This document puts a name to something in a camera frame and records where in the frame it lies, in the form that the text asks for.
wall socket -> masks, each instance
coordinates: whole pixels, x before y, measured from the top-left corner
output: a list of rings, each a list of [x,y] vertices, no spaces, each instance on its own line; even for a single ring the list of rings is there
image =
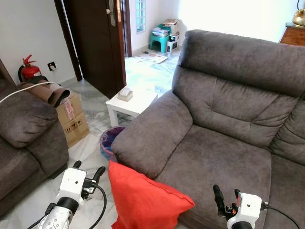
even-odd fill
[[[47,66],[48,66],[50,71],[55,71],[56,70],[56,65],[55,65],[54,62],[48,63]]]

gray sofa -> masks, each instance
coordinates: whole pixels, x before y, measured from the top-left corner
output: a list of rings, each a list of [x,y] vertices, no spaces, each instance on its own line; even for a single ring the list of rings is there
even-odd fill
[[[17,90],[1,79],[0,100]],[[0,216],[66,168],[68,147],[56,110],[28,92],[0,103]]]
[[[191,229],[225,229],[234,189],[258,195],[305,228],[305,47],[188,31],[172,91],[115,139],[118,161],[189,195],[179,220]],[[294,229],[262,212],[255,229]]]

door handle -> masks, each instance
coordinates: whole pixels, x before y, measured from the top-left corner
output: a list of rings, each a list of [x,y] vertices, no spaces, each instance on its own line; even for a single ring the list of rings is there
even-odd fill
[[[114,7],[115,5],[113,3],[113,0],[109,0],[109,9],[106,9],[106,13],[110,14],[110,22],[113,27],[115,27],[116,25]]]

teal stool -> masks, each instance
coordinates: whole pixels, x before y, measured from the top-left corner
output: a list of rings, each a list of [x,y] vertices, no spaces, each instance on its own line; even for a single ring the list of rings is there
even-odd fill
[[[151,33],[151,37],[149,39],[149,48],[153,48],[153,42],[160,42],[161,45],[161,52],[166,53],[166,47],[167,47],[167,42],[170,40],[170,34],[172,32],[170,27],[163,26],[162,24],[158,25],[157,27],[163,29],[163,30],[169,30],[169,33],[166,37],[156,37]]]

fire extinguisher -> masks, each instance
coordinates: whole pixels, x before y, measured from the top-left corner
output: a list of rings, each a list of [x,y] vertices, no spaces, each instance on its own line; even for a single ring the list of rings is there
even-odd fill
[[[27,58],[23,59],[24,66],[22,65],[18,69],[18,77],[20,82],[27,81],[28,79],[31,79],[34,76],[41,75],[41,71],[39,67],[35,65],[30,65],[30,63],[36,62],[36,61],[29,61],[31,56],[32,55],[29,55]]]

